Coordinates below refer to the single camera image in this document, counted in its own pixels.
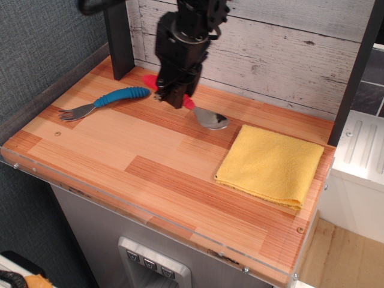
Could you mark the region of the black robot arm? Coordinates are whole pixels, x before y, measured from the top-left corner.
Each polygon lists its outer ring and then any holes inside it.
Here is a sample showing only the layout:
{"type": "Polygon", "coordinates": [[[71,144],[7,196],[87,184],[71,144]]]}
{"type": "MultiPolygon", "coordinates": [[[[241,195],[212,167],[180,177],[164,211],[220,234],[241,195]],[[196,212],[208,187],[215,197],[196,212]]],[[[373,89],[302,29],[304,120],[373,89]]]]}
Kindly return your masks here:
{"type": "Polygon", "coordinates": [[[184,96],[194,94],[208,48],[220,37],[230,8],[226,1],[178,1],[177,7],[158,21],[155,55],[161,64],[159,100],[180,109],[184,96]]]}

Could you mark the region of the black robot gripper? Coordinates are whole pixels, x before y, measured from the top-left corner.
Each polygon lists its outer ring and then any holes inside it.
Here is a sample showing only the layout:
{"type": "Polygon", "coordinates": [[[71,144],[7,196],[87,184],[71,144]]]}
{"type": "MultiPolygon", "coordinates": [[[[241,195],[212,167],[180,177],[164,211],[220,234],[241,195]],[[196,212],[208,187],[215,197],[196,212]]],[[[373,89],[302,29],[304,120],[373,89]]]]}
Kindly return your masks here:
{"type": "Polygon", "coordinates": [[[159,19],[155,41],[161,68],[154,98],[168,103],[170,96],[170,104],[180,109],[184,95],[191,96],[191,85],[173,83],[205,60],[208,46],[208,31],[203,27],[181,18],[178,12],[164,14],[159,19]]]}

